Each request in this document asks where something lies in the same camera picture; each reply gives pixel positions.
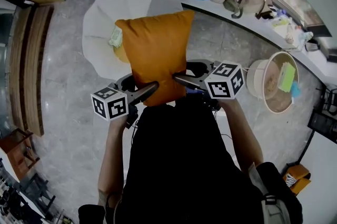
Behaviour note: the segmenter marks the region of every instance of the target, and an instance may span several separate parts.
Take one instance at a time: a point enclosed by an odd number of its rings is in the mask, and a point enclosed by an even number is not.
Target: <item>gray tile floor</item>
[[[94,116],[90,93],[111,81],[98,77],[82,53],[83,16],[94,0],[66,0],[55,4],[43,58],[41,95],[45,135],[34,137],[41,160],[37,171],[49,180],[55,203],[77,222],[83,204],[97,203],[97,180],[108,123]],[[253,34],[219,19],[195,14],[188,59],[232,60],[249,67],[277,49]],[[302,95],[281,115],[271,114],[261,100],[244,88],[238,99],[264,158],[280,170],[298,159],[310,134],[307,123],[318,98],[318,80],[299,65]],[[132,131],[123,138],[127,173]]]

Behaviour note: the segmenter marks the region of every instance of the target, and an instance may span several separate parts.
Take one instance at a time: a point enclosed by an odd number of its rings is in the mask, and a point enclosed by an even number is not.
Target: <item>round basket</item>
[[[247,73],[247,88],[249,92],[263,99],[268,110],[275,114],[285,112],[292,103],[291,93],[277,87],[280,70],[283,63],[290,63],[295,68],[294,81],[299,82],[299,72],[293,57],[287,52],[277,52],[270,59],[257,60]]]

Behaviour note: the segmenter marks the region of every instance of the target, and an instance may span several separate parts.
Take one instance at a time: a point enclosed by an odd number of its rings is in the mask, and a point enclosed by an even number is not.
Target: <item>orange pillow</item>
[[[186,70],[186,47],[193,17],[193,11],[181,11],[116,21],[123,31],[123,46],[137,87],[159,82],[159,88],[145,105],[160,105],[186,95],[185,87],[174,81],[172,75]]]

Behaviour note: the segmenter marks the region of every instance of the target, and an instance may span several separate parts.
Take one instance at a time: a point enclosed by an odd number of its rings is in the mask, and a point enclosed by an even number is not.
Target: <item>wooden stool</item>
[[[39,161],[34,157],[30,136],[20,129],[0,140],[0,155],[7,172],[17,181],[22,180],[28,171]]]

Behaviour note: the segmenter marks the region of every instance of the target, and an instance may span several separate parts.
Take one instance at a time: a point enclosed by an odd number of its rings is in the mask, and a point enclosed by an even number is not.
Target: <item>yellow item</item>
[[[300,180],[298,180],[294,186],[291,186],[291,191],[297,195],[298,193],[300,193],[300,191],[302,189],[304,189],[311,181],[309,179],[306,178],[301,178]]]
[[[125,53],[123,43],[122,43],[122,45],[121,45],[120,47],[115,47],[115,46],[113,46],[113,49],[114,49],[114,52],[115,52],[116,57],[117,57],[120,61],[122,61],[122,62],[124,62],[124,63],[130,63],[130,62],[128,61],[127,55],[126,55],[126,53]]]
[[[308,175],[309,170],[302,164],[298,164],[296,166],[289,167],[287,173],[290,173],[295,179],[300,179]]]
[[[193,17],[193,11],[181,11],[116,21],[116,26],[123,31],[122,46],[137,87],[153,81],[159,83],[157,91],[144,105],[169,103],[186,95],[185,87],[172,75],[186,71],[186,47]]]

